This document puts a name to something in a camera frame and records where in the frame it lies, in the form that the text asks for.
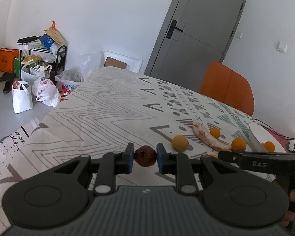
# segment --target orange chair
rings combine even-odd
[[[249,82],[228,67],[212,62],[205,74],[200,94],[252,116],[254,97]]]

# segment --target gray door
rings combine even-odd
[[[243,2],[179,0],[172,17],[178,29],[168,27],[151,76],[199,91],[209,64],[226,51]]]

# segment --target table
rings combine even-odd
[[[142,145],[156,149],[162,142],[170,152],[171,139],[178,134],[189,140],[185,152],[189,157],[216,154],[194,135],[191,127],[196,121],[210,129],[219,128],[222,143],[231,143],[239,136],[249,145],[248,125],[254,119],[243,112],[174,84],[119,68],[94,72],[44,118],[19,151],[5,153],[3,149],[0,153],[0,180],[10,179],[0,184],[0,231],[9,226],[1,198],[17,178],[29,178],[78,155],[100,158],[107,152],[124,151],[128,142],[134,143],[135,150]],[[174,185],[175,177],[160,175],[157,163],[143,168],[134,162],[132,174],[118,175],[116,184]]]

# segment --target orange fruit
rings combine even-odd
[[[188,139],[183,135],[177,135],[171,141],[173,148],[175,148],[178,152],[184,152],[187,150],[189,142]]]
[[[262,143],[262,145],[267,150],[267,152],[274,153],[274,151],[275,151],[275,145],[271,141]]]
[[[210,133],[211,133],[211,135],[214,136],[216,139],[218,139],[219,136],[221,135],[220,130],[217,129],[217,128],[213,128],[213,129],[211,129],[211,130],[210,130]]]
[[[232,150],[235,152],[235,151],[242,151],[244,152],[247,148],[247,145],[245,143],[244,140],[242,140],[242,138],[240,137],[237,137],[235,138],[232,143],[231,143],[231,148]]]

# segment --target white plastic bag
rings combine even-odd
[[[31,85],[26,81],[18,81],[18,88],[12,88],[13,109],[15,113],[24,112],[33,108]]]
[[[38,73],[38,75],[31,75],[28,73],[28,68],[26,68],[26,66],[28,65],[30,61],[28,61],[26,64],[24,64],[24,66],[22,67],[22,71],[21,71],[21,77],[23,81],[27,81],[30,85],[34,85],[34,81],[36,81],[38,78],[43,77],[44,79],[49,79],[50,77],[50,72],[52,69],[52,65],[47,66],[48,68],[48,74],[45,75],[44,71],[40,71]]]
[[[104,67],[104,62],[104,51],[102,49],[76,56],[76,64],[81,68],[84,79],[89,77],[92,72]]]
[[[55,81],[57,81],[59,90],[65,88],[70,93],[84,82],[84,78],[81,71],[63,70],[61,74],[55,77]]]
[[[47,106],[57,106],[60,103],[60,93],[52,80],[39,77],[33,84],[33,94],[37,97],[36,101],[40,101]]]

